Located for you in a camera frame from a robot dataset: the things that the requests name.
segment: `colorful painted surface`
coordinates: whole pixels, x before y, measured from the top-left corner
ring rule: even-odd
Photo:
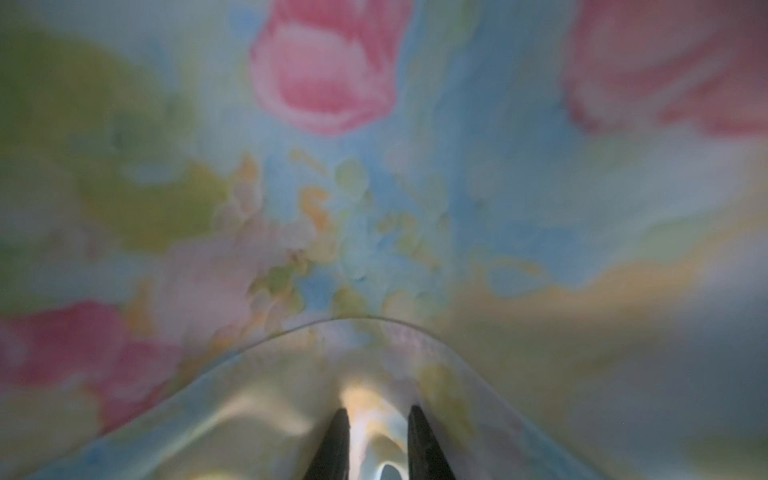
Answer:
[[[359,478],[411,402],[463,478],[764,477],[766,22],[6,2],[0,478],[290,478],[340,402]]]

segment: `pink flower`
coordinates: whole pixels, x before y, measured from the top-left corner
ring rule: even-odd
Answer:
[[[768,132],[768,8],[752,0],[581,0],[564,83],[589,131],[692,122]]]
[[[275,0],[250,50],[257,100],[284,121],[339,134],[389,113],[412,0]]]
[[[107,430],[161,399],[181,348],[132,338],[117,310],[85,301],[2,320],[0,386],[88,387]]]

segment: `magenta flower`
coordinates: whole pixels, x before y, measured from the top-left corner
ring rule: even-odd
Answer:
[[[257,100],[317,134],[388,114],[411,7],[412,0],[275,0],[250,50]]]
[[[768,8],[752,0],[581,0],[564,83],[589,131],[690,122],[768,132]]]
[[[0,386],[86,387],[106,431],[160,401],[180,358],[179,346],[133,338],[117,310],[92,301],[0,321]]]

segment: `red flower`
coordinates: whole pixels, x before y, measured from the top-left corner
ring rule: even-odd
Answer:
[[[132,338],[117,310],[96,302],[0,322],[0,386],[86,386],[107,431],[159,402],[180,358],[178,346]]]
[[[250,50],[257,100],[318,134],[389,113],[412,0],[275,0]]]
[[[581,0],[564,82],[590,131],[689,121],[768,132],[768,5],[753,0]]]

